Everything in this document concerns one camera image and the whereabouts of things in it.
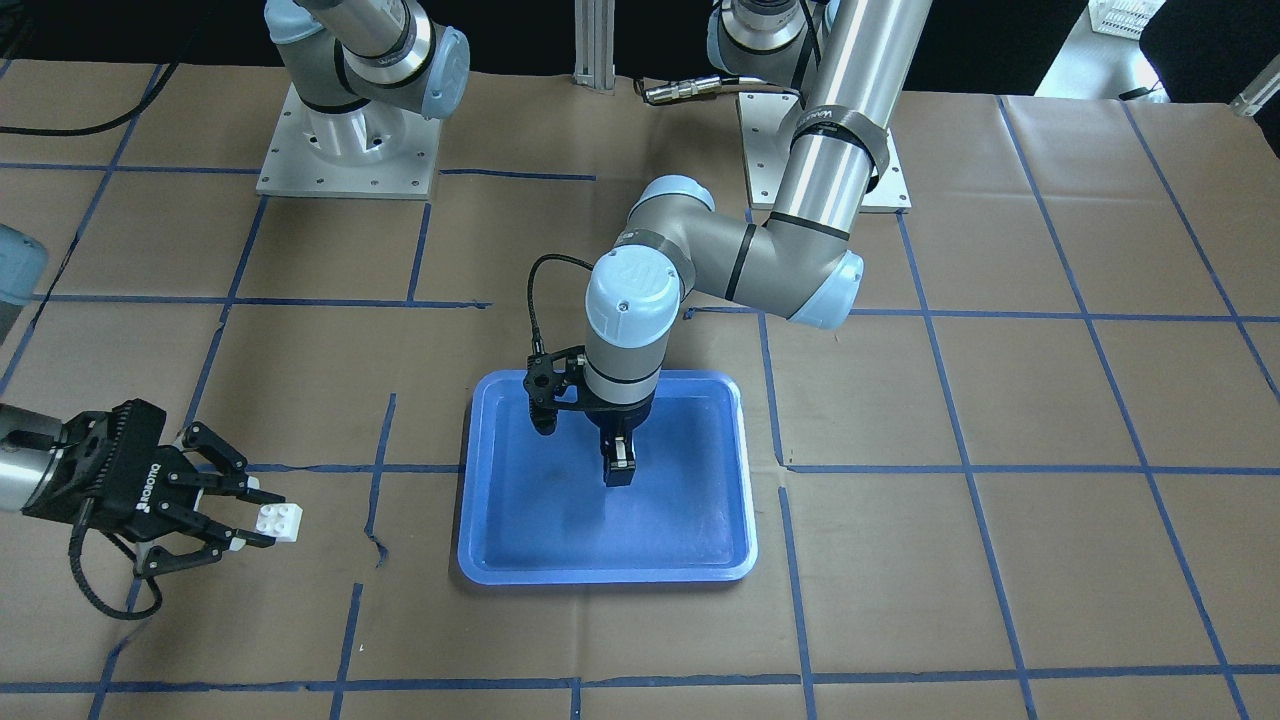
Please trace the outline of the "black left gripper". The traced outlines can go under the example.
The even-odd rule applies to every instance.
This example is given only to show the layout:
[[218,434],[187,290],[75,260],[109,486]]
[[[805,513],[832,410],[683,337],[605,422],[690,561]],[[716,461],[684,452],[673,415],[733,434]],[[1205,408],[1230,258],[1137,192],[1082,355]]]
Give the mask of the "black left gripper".
[[[616,402],[593,391],[588,383],[588,372],[591,369],[584,346],[529,355],[525,391],[529,396],[530,419],[539,434],[550,436],[556,432],[558,411],[586,414],[600,429],[605,487],[626,487],[634,482],[637,469],[634,432],[646,420],[657,388],[649,388],[634,401]],[[634,469],[618,470],[616,437],[630,438]]]

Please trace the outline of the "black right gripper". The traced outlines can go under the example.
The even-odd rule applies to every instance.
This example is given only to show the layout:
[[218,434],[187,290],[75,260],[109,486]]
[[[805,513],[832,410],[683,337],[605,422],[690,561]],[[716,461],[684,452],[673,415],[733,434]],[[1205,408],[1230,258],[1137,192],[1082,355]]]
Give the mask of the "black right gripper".
[[160,442],[166,413],[142,398],[67,421],[20,411],[20,512],[136,544],[134,574],[154,578],[216,562],[276,539],[228,527],[200,509],[207,496],[284,503],[260,488],[246,457],[206,424]]

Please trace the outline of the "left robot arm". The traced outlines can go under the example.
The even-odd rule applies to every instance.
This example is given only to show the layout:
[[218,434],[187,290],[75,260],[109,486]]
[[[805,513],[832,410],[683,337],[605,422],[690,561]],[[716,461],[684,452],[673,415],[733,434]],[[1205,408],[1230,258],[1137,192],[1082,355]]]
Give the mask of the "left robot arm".
[[650,182],[589,266],[584,345],[550,354],[532,338],[524,386],[539,433],[582,413],[599,432],[603,483],[630,484],[634,434],[694,291],[822,329],[845,323],[864,272],[850,234],[890,174],[890,120],[929,13],[928,1],[837,1],[831,14],[808,1],[716,4],[712,63],[797,95],[763,129],[782,160],[769,215],[721,214],[686,176]]

